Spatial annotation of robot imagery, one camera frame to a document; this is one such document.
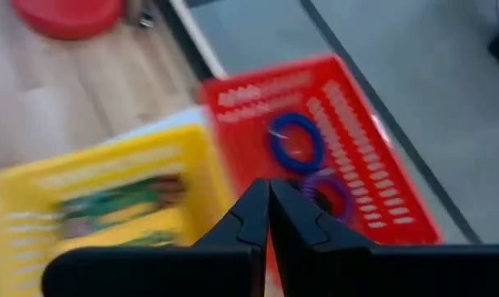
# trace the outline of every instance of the yellow basket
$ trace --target yellow basket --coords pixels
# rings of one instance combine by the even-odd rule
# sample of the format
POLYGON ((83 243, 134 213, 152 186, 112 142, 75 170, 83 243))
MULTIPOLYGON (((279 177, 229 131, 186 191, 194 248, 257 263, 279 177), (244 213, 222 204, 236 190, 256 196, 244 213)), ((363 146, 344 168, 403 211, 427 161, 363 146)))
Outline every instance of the yellow basket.
MULTIPOLYGON (((168 173, 182 176, 185 198, 179 207, 156 214, 155 223, 181 232, 178 243, 192 244, 234 202, 214 147, 199 126, 0 172, 0 296, 40 296, 41 272, 57 255, 57 246, 61 250, 79 246, 63 245, 60 201, 168 173)), ((137 224, 149 219, 137 219, 137 224)), ((80 245, 101 244, 112 243, 88 238, 80 245)))

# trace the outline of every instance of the red round object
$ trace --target red round object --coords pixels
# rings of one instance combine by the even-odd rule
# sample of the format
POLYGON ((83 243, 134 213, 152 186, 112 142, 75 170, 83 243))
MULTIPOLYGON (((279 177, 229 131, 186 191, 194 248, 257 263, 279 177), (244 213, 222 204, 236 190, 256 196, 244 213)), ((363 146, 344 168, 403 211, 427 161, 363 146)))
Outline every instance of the red round object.
POLYGON ((33 29, 62 40, 100 34, 123 10, 123 0, 12 0, 12 5, 33 29))

